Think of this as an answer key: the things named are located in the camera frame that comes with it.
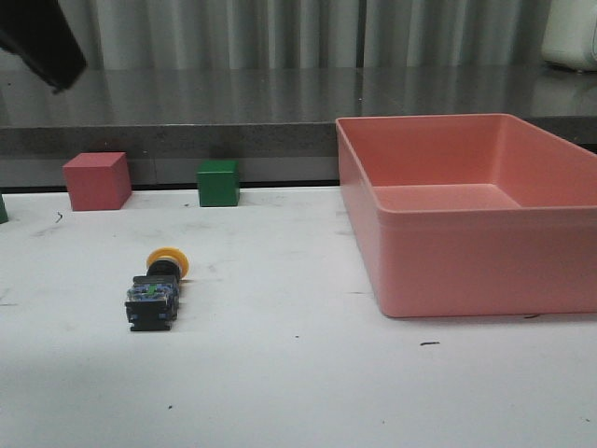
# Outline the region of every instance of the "table surface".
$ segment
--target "table surface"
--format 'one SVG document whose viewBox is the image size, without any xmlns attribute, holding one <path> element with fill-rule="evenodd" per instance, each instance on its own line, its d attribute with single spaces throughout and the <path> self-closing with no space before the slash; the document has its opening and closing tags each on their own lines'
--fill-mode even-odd
<svg viewBox="0 0 597 448">
<path fill-rule="evenodd" d="M 387 318 L 338 188 L 5 202 L 3 448 L 597 446 L 597 316 Z M 130 332 L 161 245 L 191 262 L 178 320 Z"/>
</svg>

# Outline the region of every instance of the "white curtain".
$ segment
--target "white curtain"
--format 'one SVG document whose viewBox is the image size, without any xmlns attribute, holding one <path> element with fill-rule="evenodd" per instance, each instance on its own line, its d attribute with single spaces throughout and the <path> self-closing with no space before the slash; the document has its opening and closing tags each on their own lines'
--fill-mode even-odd
<svg viewBox="0 0 597 448">
<path fill-rule="evenodd" d="M 60 0 L 91 68 L 537 63 L 549 0 Z M 5 52 L 0 69 L 21 69 Z"/>
</svg>

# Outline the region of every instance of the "red block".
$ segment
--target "red block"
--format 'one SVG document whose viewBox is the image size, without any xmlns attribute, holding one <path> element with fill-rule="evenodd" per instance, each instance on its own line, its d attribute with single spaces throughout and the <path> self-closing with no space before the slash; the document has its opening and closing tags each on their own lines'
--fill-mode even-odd
<svg viewBox="0 0 597 448">
<path fill-rule="evenodd" d="M 132 193 L 124 152 L 82 152 L 62 172 L 74 211 L 118 210 Z"/>
</svg>

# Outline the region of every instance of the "green cube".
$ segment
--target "green cube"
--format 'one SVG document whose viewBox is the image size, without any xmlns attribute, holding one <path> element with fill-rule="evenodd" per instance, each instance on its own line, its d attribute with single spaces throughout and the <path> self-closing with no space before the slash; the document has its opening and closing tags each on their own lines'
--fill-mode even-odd
<svg viewBox="0 0 597 448">
<path fill-rule="evenodd" d="M 201 207 L 234 207 L 239 203 L 239 164 L 204 161 L 197 171 Z"/>
<path fill-rule="evenodd" d="M 0 195 L 0 224 L 8 221 L 7 209 L 4 207 L 4 199 Z"/>
</svg>

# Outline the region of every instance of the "gray countertop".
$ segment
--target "gray countertop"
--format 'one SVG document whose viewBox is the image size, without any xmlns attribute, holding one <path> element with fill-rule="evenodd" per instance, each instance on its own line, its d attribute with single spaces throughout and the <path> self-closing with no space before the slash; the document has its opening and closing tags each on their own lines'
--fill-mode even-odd
<svg viewBox="0 0 597 448">
<path fill-rule="evenodd" d="M 124 150 L 132 181 L 194 182 L 205 158 L 243 181 L 337 179 L 338 117 L 505 112 L 597 144 L 597 75 L 539 66 L 87 71 L 54 95 L 0 72 L 0 187 L 63 185 L 88 150 Z"/>
</svg>

